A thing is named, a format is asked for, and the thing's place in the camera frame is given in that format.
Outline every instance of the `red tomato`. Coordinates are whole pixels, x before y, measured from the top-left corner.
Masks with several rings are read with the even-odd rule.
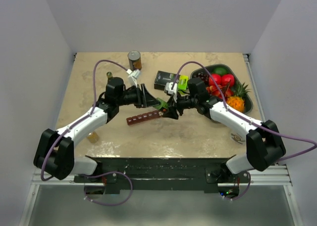
[[[220,91],[218,91],[218,90],[213,91],[212,95],[217,96],[217,97],[221,96]]]
[[[234,76],[231,74],[225,74],[221,78],[222,86],[225,86],[228,83],[229,83],[229,87],[232,87],[234,85]]]
[[[230,96],[234,96],[234,93],[233,93],[233,91],[228,89],[227,92],[226,92],[226,97],[230,97]]]
[[[218,74],[211,74],[212,77],[214,78],[215,82],[220,85],[221,84],[221,76]],[[210,86],[215,86],[214,82],[212,81],[212,79],[209,77],[209,85]]]

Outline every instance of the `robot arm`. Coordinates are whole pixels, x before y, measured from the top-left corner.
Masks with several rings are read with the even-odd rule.
[[[136,82],[132,84],[130,88],[125,89],[121,78],[109,78],[106,91],[99,96],[93,112],[93,107],[91,107],[87,113],[71,124],[56,131],[45,130],[39,141],[33,161],[34,165],[42,168],[44,159],[53,142],[62,133],[66,132],[57,144],[58,149],[54,149],[50,155],[45,166],[45,172],[60,180],[66,178],[69,174],[93,174],[98,165],[96,161],[89,157],[74,158],[74,149],[78,143],[89,133],[111,121],[118,114],[119,106],[134,104],[137,108],[147,108],[159,104],[159,101],[147,91],[144,84],[141,84],[141,87]]]
[[[200,78],[193,78],[188,81],[190,94],[187,96],[175,94],[175,88],[172,88],[171,83],[166,85],[165,92],[171,95],[171,98],[167,102],[169,111],[163,117],[178,119],[178,115],[183,115],[184,109],[196,108],[198,113],[213,121],[225,124],[246,140],[246,153],[228,159],[222,164],[221,169],[215,172],[223,180],[244,170],[264,171],[285,155],[286,150],[281,137],[263,131],[228,111],[221,99],[209,96],[205,84]],[[243,115],[231,107],[228,108],[232,112]],[[258,125],[278,132],[273,121],[262,122],[246,115],[243,116]]]

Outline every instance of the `canned food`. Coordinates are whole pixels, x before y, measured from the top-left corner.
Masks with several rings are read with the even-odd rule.
[[[130,64],[130,69],[132,71],[139,69],[142,69],[142,64],[141,64],[141,54],[138,51],[131,51],[128,54],[129,58],[129,64]]]

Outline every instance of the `marble tabletop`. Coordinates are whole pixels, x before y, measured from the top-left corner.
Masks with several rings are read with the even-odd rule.
[[[127,53],[77,53],[70,75],[57,128],[63,127],[83,115],[93,103],[92,73],[100,59],[110,59],[129,67]],[[155,97],[168,100],[161,90],[154,89],[158,70],[176,73],[180,66],[190,60],[204,66],[225,64],[235,73],[240,82],[251,86],[247,67],[241,53],[141,53],[142,74],[138,83],[145,83]],[[181,74],[188,75],[199,66],[189,64]],[[97,96],[105,91],[106,73],[123,78],[128,86],[127,74],[111,63],[101,63],[96,73]],[[252,90],[249,94],[254,107],[248,114],[261,119],[259,107]],[[76,156],[91,157],[160,157],[160,158],[227,158],[246,151],[245,145],[230,139],[231,130],[214,123],[197,113],[185,110],[179,120],[158,118],[128,126],[126,118],[146,113],[154,108],[137,109],[133,105],[120,107],[119,114],[108,124],[98,128],[100,139],[92,144],[84,139],[75,149]]]

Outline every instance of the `white wall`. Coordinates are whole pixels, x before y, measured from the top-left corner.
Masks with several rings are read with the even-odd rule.
[[[0,225],[17,225],[72,54],[46,0],[0,0]]]
[[[283,133],[317,140],[317,0],[282,0],[251,53],[267,118]],[[310,147],[285,140],[287,152]],[[306,226],[317,221],[317,150],[287,161]]]
[[[70,47],[249,53],[280,0],[47,0]]]

